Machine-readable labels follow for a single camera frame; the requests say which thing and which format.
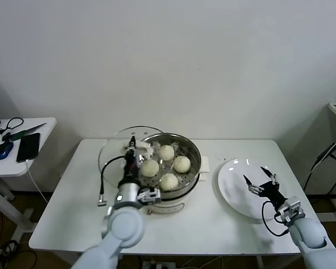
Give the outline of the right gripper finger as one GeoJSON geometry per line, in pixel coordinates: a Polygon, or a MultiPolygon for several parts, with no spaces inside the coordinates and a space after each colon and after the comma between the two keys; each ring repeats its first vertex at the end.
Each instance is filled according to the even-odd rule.
{"type": "Polygon", "coordinates": [[[260,168],[267,175],[267,177],[271,179],[273,185],[279,185],[277,178],[276,178],[276,174],[273,174],[269,169],[265,167],[261,166],[260,168]]]}
{"type": "Polygon", "coordinates": [[[248,179],[246,175],[243,175],[246,184],[248,185],[248,190],[253,194],[259,194],[262,192],[262,188],[260,186],[252,184],[252,182],[248,179]]]}

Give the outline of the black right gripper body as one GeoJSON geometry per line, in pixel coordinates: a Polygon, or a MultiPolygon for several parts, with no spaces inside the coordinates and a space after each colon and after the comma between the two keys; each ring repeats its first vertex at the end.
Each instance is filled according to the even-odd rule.
{"type": "Polygon", "coordinates": [[[280,184],[272,181],[266,182],[259,186],[262,191],[259,192],[259,197],[265,197],[273,204],[274,208],[280,208],[286,197],[279,191],[280,184]]]}

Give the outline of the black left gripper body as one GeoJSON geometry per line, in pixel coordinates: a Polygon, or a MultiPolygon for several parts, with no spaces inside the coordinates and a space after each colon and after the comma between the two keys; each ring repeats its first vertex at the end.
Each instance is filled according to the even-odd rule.
{"type": "Polygon", "coordinates": [[[139,179],[139,162],[137,161],[136,152],[128,150],[125,155],[124,182],[140,184],[139,179]]]}

